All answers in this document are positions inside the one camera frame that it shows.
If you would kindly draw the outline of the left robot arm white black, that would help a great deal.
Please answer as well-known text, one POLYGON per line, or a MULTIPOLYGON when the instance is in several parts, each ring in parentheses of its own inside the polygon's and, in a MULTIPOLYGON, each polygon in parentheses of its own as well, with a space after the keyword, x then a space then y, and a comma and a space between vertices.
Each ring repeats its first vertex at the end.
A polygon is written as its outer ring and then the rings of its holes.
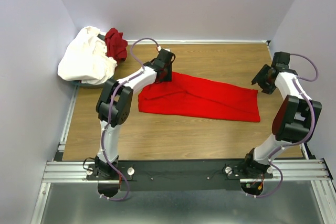
POLYGON ((172 81, 172 64, 176 56, 168 49, 159 49, 156 58, 146 62, 133 74, 109 79, 103 86, 96 112, 101 126, 99 151, 94 159, 95 169, 104 179, 118 174, 118 140, 121 125, 130 114, 133 95, 143 88, 172 81))

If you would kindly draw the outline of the bright red t-shirt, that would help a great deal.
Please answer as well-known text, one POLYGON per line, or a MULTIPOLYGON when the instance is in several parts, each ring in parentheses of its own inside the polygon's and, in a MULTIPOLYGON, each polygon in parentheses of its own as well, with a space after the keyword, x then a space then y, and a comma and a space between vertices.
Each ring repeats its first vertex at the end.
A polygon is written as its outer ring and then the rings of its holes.
POLYGON ((171 82, 151 84, 138 96, 140 112, 260 122, 258 91, 173 72, 171 82))

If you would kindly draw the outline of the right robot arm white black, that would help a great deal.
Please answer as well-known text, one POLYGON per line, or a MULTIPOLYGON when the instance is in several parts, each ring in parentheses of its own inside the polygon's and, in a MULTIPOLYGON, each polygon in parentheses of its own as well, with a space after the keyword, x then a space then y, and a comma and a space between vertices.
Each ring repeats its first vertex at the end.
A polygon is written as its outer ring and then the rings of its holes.
POLYGON ((273 120, 270 136, 244 158, 240 170, 249 178, 265 174, 271 162, 284 150, 310 140, 322 110, 300 84, 303 77, 290 68, 288 52, 274 53, 271 65, 264 65, 252 79, 263 93, 280 91, 283 102, 273 120))

